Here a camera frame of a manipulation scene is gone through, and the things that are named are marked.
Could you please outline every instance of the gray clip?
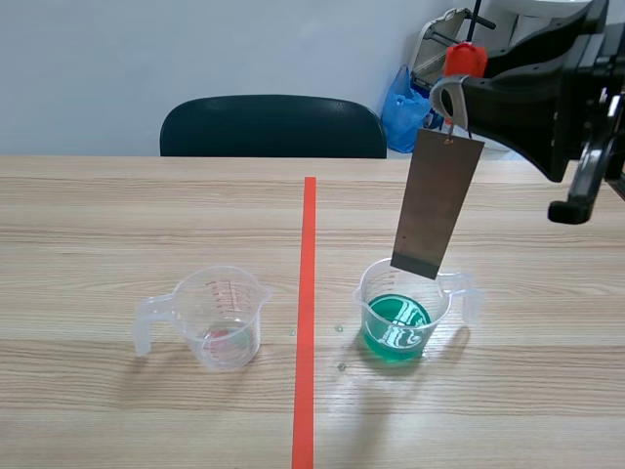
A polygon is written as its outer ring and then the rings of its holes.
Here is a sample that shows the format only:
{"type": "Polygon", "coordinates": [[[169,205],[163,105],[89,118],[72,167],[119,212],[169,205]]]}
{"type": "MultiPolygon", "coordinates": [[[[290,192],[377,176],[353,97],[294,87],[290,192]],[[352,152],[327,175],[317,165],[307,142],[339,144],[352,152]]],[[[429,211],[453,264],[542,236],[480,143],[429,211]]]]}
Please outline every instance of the gray clip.
{"type": "Polygon", "coordinates": [[[465,103],[465,94],[462,91],[462,83],[469,75],[446,76],[434,85],[430,92],[430,103],[436,112],[455,125],[468,130],[469,114],[465,103]],[[442,94],[447,93],[451,101],[451,113],[447,111],[442,101],[442,94]]]}

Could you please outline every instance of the measuring cup handle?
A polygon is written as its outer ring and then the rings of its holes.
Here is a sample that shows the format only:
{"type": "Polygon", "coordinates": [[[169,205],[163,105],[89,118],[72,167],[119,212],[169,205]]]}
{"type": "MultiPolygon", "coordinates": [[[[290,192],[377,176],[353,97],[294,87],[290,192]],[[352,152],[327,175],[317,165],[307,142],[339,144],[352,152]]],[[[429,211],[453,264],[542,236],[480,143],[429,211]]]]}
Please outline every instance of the measuring cup handle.
{"type": "Polygon", "coordinates": [[[142,301],[137,308],[132,335],[138,357],[149,353],[151,324],[156,320],[170,320],[173,317],[173,299],[174,295],[154,296],[142,301]]]}
{"type": "Polygon", "coordinates": [[[440,289],[449,295],[450,301],[462,299],[462,319],[468,324],[479,320],[481,292],[474,288],[473,277],[467,274],[440,274],[440,289]]]}

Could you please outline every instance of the measuring cup with green liquid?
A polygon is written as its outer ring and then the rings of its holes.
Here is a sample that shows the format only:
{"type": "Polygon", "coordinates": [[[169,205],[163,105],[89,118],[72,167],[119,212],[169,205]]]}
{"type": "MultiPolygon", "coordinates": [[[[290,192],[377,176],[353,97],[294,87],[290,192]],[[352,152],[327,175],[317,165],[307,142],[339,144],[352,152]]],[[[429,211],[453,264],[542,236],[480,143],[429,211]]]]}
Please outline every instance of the measuring cup with green liquid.
{"type": "Polygon", "coordinates": [[[476,322],[480,294],[470,276],[438,274],[429,280],[383,259],[364,272],[354,299],[362,309],[364,341],[378,356],[394,362],[421,357],[456,300],[462,300],[463,320],[476,322]]]}

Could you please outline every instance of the plastic measuring cup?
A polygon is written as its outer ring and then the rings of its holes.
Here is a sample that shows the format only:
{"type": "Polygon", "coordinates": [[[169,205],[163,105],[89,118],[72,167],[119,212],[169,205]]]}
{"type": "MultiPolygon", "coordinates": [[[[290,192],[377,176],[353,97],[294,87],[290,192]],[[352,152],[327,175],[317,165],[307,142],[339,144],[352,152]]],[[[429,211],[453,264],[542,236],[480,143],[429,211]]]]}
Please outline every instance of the plastic measuring cup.
{"type": "Polygon", "coordinates": [[[391,259],[369,266],[354,299],[362,309],[362,334],[369,348],[389,361],[421,357],[430,336],[462,298],[465,322],[478,319],[481,295],[470,276],[439,274],[436,280],[391,267],[391,259]]]}
{"type": "Polygon", "coordinates": [[[261,308],[271,290],[237,267],[191,274],[172,293],[147,298],[137,309],[132,334],[138,356],[150,349],[150,326],[169,321],[209,369],[233,369],[254,358],[261,345],[261,308]]]}

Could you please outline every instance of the metal plate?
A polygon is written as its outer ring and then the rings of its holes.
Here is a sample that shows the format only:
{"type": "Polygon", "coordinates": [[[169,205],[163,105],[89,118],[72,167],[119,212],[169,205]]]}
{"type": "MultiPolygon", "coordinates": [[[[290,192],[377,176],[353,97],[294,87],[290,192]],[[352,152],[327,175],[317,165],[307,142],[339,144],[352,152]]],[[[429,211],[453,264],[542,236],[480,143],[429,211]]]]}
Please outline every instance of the metal plate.
{"type": "Polygon", "coordinates": [[[419,130],[391,265],[435,279],[484,142],[419,130]]]}

